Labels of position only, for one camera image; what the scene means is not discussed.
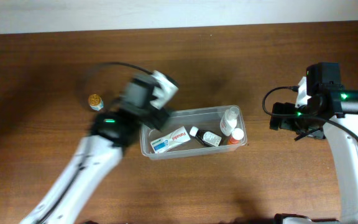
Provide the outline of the white Panadol box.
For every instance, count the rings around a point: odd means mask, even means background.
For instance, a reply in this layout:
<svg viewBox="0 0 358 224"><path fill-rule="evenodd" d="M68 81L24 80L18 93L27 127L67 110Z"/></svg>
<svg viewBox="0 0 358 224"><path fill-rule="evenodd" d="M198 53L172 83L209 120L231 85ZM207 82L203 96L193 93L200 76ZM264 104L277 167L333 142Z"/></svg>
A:
<svg viewBox="0 0 358 224"><path fill-rule="evenodd" d="M160 154L178 147L188 141L190 141L190 136L185 127L182 126L166 136L151 141L150 145L152 146L154 153Z"/></svg>

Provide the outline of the clear plastic container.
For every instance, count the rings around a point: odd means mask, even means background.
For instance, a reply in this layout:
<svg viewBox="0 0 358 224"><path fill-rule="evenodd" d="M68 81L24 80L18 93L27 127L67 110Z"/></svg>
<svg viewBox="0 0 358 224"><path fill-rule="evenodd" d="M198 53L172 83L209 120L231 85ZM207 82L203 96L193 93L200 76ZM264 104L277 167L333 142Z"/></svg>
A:
<svg viewBox="0 0 358 224"><path fill-rule="evenodd" d="M143 126L140 134L141 151L151 160L230 152L246 142L236 105L176 111L161 130Z"/></svg>

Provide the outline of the dark brown syrup bottle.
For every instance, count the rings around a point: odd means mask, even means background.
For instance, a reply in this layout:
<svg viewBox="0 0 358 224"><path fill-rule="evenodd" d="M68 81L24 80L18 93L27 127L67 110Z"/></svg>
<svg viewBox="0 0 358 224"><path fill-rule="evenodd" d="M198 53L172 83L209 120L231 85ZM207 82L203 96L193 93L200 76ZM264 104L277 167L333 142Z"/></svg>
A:
<svg viewBox="0 0 358 224"><path fill-rule="evenodd" d="M206 147L218 147L223 141L223 138L214 132L199 129L195 126L190 129L190 136L193 136L200 144Z"/></svg>

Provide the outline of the small jar gold lid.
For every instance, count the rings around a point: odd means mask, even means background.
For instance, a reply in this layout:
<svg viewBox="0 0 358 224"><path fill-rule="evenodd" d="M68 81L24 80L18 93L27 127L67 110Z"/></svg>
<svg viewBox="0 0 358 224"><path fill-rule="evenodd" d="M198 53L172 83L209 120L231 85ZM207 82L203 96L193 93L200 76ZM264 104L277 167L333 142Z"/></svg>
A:
<svg viewBox="0 0 358 224"><path fill-rule="evenodd" d="M104 108L102 98L97 94L92 94L88 97L88 104L92 110L100 111Z"/></svg>

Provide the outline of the white spray bottle clear cap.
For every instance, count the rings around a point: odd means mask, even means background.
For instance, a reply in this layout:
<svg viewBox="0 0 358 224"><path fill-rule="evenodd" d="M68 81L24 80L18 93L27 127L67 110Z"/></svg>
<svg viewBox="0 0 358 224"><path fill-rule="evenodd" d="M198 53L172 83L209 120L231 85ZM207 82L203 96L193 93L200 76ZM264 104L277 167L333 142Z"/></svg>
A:
<svg viewBox="0 0 358 224"><path fill-rule="evenodd" d="M232 131L236 128L239 112L239 108L236 106L232 106L224 112L219 127L225 136L230 136Z"/></svg>

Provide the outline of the orange white tube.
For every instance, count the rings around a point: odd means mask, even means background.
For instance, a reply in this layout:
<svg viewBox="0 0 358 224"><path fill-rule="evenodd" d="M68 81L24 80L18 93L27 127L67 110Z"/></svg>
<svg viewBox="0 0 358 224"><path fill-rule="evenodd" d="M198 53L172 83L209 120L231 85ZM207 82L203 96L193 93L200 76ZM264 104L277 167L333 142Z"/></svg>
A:
<svg viewBox="0 0 358 224"><path fill-rule="evenodd" d="M233 129L230 138L227 141L227 145L239 144L244 138L245 134L241 128Z"/></svg>

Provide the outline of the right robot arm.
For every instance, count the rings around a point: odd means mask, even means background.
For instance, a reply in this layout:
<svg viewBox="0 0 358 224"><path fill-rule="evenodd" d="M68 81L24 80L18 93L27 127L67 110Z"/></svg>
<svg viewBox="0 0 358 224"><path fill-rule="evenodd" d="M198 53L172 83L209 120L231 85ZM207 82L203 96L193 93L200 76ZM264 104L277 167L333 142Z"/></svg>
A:
<svg viewBox="0 0 358 224"><path fill-rule="evenodd" d="M334 223L358 223L358 90L341 83L338 63L307 67L295 103L273 104L270 129L286 129L303 138L325 139L334 158L341 194L341 216Z"/></svg>

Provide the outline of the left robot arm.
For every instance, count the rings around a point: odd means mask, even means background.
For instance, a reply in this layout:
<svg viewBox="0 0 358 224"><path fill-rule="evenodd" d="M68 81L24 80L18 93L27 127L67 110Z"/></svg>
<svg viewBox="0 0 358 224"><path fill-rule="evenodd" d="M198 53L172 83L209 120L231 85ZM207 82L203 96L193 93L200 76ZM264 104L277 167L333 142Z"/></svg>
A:
<svg viewBox="0 0 358 224"><path fill-rule="evenodd" d="M94 118L88 134L40 203L22 223L74 223L100 182L121 162L143 125L160 129L171 111L166 101L123 101Z"/></svg>

